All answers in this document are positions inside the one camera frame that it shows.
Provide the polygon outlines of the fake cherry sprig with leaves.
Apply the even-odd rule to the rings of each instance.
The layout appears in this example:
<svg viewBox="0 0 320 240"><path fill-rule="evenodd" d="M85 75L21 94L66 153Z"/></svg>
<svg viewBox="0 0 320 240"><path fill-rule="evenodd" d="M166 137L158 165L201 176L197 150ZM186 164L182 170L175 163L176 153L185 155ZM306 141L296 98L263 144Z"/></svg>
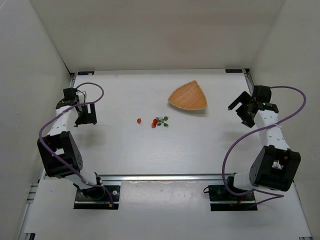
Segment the fake cherry sprig with leaves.
<svg viewBox="0 0 320 240"><path fill-rule="evenodd" d="M156 117L153 119L153 121L151 123L151 127L152 128L156 128L157 126L168 127L169 126L169 124L167 123L168 120L169 120L169 118L167 116Z"/></svg>

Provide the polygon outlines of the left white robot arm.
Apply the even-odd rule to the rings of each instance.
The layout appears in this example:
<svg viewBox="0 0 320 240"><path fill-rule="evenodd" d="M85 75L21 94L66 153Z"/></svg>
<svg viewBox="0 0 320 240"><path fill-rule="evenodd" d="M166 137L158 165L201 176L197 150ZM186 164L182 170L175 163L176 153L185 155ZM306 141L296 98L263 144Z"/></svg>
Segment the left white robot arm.
<svg viewBox="0 0 320 240"><path fill-rule="evenodd" d="M72 136L74 128L97 123L95 104L87 105L86 97L77 88L65 88L63 99L55 107L55 118L40 129L37 146L48 177L66 178L81 194L99 201L106 190L97 173L88 179L81 175L83 158Z"/></svg>

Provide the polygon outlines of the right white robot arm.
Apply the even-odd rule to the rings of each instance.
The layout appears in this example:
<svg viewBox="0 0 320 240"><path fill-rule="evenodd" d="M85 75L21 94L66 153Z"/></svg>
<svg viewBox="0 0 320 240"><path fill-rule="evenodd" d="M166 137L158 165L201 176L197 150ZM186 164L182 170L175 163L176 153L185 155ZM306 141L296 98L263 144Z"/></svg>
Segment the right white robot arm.
<svg viewBox="0 0 320 240"><path fill-rule="evenodd" d="M233 110L239 105L236 113L242 124L249 128L257 127L241 136L232 147L254 133L259 134L262 144L262 149L248 171L230 177L221 173L226 190L234 196L243 196L253 191L264 193L266 189L288 191L301 162L300 153L291 150L287 144L281 123L297 115L303 106L279 119L279 109L271 103L272 90L273 87L256 85L251 94L244 91L228 106L228 110Z"/></svg>

